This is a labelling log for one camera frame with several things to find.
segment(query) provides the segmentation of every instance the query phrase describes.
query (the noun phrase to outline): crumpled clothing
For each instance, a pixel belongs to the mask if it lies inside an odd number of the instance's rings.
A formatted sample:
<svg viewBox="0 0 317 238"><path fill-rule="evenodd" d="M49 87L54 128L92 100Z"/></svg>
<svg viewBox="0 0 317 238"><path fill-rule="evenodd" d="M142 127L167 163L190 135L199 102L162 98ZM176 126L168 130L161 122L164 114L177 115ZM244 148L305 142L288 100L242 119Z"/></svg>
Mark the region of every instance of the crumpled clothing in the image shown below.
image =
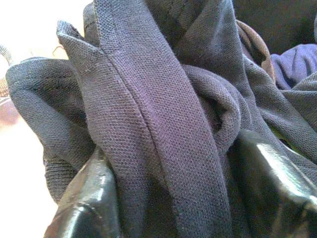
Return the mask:
<svg viewBox="0 0 317 238"><path fill-rule="evenodd" d="M283 54L271 55L276 85L289 90L317 71L317 45L298 45Z"/></svg>
<svg viewBox="0 0 317 238"><path fill-rule="evenodd" d="M302 115L307 123L317 132L317 73L302 80L290 90L283 90L283 95Z"/></svg>
<svg viewBox="0 0 317 238"><path fill-rule="evenodd" d="M58 24L69 60L30 59L7 74L57 172L47 176L56 201L98 145L115 174L125 237L250 237L231 171L239 168L226 155L241 128L317 184L317 134L243 55L230 0L95 0L88 10L84 38Z"/></svg>

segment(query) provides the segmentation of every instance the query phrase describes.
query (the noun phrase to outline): pique knit fabric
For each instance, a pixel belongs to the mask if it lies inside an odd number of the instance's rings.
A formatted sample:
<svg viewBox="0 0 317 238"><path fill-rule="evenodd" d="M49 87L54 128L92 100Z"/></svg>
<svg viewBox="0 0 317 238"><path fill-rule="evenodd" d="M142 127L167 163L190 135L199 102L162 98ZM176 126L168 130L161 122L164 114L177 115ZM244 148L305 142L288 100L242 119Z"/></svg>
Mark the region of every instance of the pique knit fabric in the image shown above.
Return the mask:
<svg viewBox="0 0 317 238"><path fill-rule="evenodd" d="M69 60L30 59L7 74L44 145L56 201L98 145L115 174L124 237L250 237L239 168L226 155L241 128L317 184L316 131L243 55L230 0L95 0L84 17L85 37L58 23Z"/></svg>

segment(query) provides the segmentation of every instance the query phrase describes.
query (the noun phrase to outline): shiny black plastic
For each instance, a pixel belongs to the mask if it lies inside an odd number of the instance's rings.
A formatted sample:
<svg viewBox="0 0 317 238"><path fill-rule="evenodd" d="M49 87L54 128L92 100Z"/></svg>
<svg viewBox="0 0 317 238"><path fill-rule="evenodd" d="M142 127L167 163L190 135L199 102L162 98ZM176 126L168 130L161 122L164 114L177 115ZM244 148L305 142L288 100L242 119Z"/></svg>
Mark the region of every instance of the shiny black plastic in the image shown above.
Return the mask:
<svg viewBox="0 0 317 238"><path fill-rule="evenodd" d="M285 155L241 130L229 156L253 237L317 237L317 188Z"/></svg>
<svg viewBox="0 0 317 238"><path fill-rule="evenodd" d="M92 157L67 187L45 238L118 238L115 181L104 154Z"/></svg>

